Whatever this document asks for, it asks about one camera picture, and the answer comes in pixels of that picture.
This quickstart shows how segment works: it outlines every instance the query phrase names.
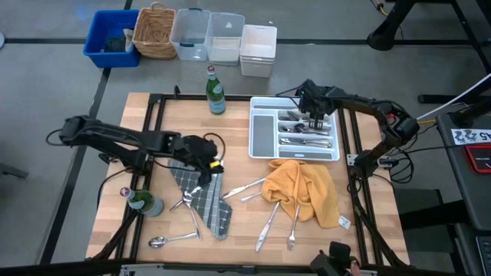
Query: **blue plastic bin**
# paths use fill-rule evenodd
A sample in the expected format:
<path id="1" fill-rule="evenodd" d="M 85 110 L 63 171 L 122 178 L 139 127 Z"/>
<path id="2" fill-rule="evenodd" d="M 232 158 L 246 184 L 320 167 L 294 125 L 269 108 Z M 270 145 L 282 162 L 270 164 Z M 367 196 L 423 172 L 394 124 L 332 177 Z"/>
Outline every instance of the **blue plastic bin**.
<path id="1" fill-rule="evenodd" d="M 109 38 L 124 36 L 123 29 L 134 29 L 138 10 L 98 11 L 92 19 L 91 29 L 85 41 L 84 54 L 99 68 L 136 67 L 140 63 L 140 52 L 131 46 L 129 52 L 103 53 L 104 43 Z"/>

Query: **yellow tag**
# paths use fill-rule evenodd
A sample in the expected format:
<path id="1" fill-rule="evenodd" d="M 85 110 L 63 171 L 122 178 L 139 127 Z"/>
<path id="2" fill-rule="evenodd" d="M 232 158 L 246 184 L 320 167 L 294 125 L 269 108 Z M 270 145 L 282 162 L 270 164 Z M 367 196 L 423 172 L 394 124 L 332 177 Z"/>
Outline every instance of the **yellow tag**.
<path id="1" fill-rule="evenodd" d="M 212 169 L 215 168 L 216 166 L 220 166 L 220 161 L 211 162 L 209 164 L 209 167 Z"/>

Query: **white cable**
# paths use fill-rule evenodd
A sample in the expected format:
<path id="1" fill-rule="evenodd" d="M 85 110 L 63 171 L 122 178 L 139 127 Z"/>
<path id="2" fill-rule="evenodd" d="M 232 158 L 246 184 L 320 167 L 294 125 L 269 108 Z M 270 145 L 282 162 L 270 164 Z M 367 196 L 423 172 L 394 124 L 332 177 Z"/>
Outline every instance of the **white cable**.
<path id="1" fill-rule="evenodd" d="M 476 88 L 478 85 L 480 85 L 482 82 L 484 82 L 485 80 L 489 79 L 491 77 L 491 74 L 485 76 L 482 80 L 480 80 L 477 84 L 474 84 L 471 88 L 467 89 L 465 92 L 463 92 L 461 95 L 453 98 L 451 101 L 449 101 L 448 103 L 445 103 L 443 106 L 441 107 L 438 107 L 434 110 L 431 110 L 430 112 L 424 114 L 424 115 L 421 115 L 419 116 L 416 120 L 421 120 L 422 118 L 432 114 L 432 113 L 435 113 L 437 112 L 438 110 L 441 110 L 445 107 L 448 107 L 449 105 L 453 104 L 456 100 L 459 100 L 461 97 L 464 97 L 466 96 L 466 94 L 468 94 L 470 91 L 474 90 L 474 88 Z"/>

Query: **wicker basket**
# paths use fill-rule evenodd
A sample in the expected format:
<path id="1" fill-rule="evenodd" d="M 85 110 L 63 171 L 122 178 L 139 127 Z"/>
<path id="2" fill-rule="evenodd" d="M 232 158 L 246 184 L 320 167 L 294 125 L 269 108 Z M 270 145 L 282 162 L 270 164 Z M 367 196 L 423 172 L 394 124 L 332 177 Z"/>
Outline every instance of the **wicker basket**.
<path id="1" fill-rule="evenodd" d="M 170 31 L 176 18 L 176 10 L 154 2 L 150 8 L 142 8 L 138 14 L 133 43 L 138 51 L 149 58 L 171 59 L 176 49 L 170 43 Z"/>

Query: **green glass bottle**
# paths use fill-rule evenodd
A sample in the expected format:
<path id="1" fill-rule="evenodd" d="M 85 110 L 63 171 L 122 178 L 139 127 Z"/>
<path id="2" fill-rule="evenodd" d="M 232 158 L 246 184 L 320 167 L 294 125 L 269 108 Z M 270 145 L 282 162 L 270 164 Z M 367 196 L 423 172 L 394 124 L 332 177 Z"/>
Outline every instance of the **green glass bottle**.
<path id="1" fill-rule="evenodd" d="M 120 195 L 128 200 L 128 205 L 138 210 L 138 212 L 148 215 L 159 215 L 163 210 L 162 199 L 154 197 L 150 192 L 145 190 L 133 191 L 130 188 L 123 187 Z"/>
<path id="2" fill-rule="evenodd" d="M 213 114 L 225 112 L 225 94 L 223 87 L 215 75 L 215 68 L 208 66 L 208 83 L 206 84 L 206 97 L 208 98 L 209 110 Z"/>

